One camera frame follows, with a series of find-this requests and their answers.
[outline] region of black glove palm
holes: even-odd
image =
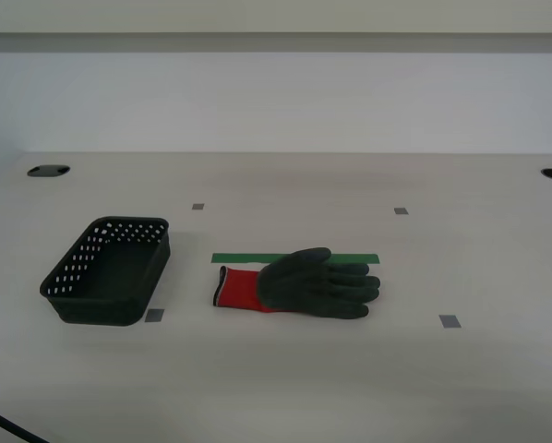
[[[380,280],[368,265],[332,265],[327,247],[290,254],[258,275],[258,299],[266,307],[316,317],[360,318],[378,297]]]

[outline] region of black cable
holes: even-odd
[[[28,432],[26,429],[19,427],[15,423],[11,423],[9,420],[7,420],[5,417],[2,417],[1,415],[0,427],[4,428],[5,431],[12,433],[14,436],[28,441],[29,443],[48,443],[48,441],[42,440],[40,437],[36,437],[32,433]]]

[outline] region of glove finger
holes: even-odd
[[[330,271],[351,275],[367,275],[370,267],[366,263],[350,263],[345,265],[330,265]]]
[[[368,307],[327,295],[315,293],[299,294],[297,312],[315,317],[355,319],[368,315]]]
[[[325,263],[331,257],[331,251],[327,247],[312,247],[291,254],[295,259],[310,261],[311,263]]]
[[[304,263],[324,263],[331,257],[331,251],[327,247],[313,247],[303,249],[284,256],[264,268],[270,274],[288,274],[300,269]]]
[[[331,296],[354,303],[370,303],[378,297],[378,289],[374,286],[364,288],[352,288],[348,286],[336,286],[331,291]]]
[[[349,275],[341,272],[330,272],[328,279],[331,283],[339,286],[380,287],[380,280],[374,275]]]

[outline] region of glove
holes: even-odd
[[[380,280],[368,265],[330,265],[331,251],[316,247],[271,263],[260,272],[221,267],[215,306],[316,317],[360,318],[378,297]]]

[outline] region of gray tape marker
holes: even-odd
[[[461,323],[457,316],[440,316],[440,321],[444,328],[460,328]]]
[[[155,323],[155,322],[162,321],[163,312],[165,312],[165,309],[148,310],[147,315],[145,316],[145,323]]]

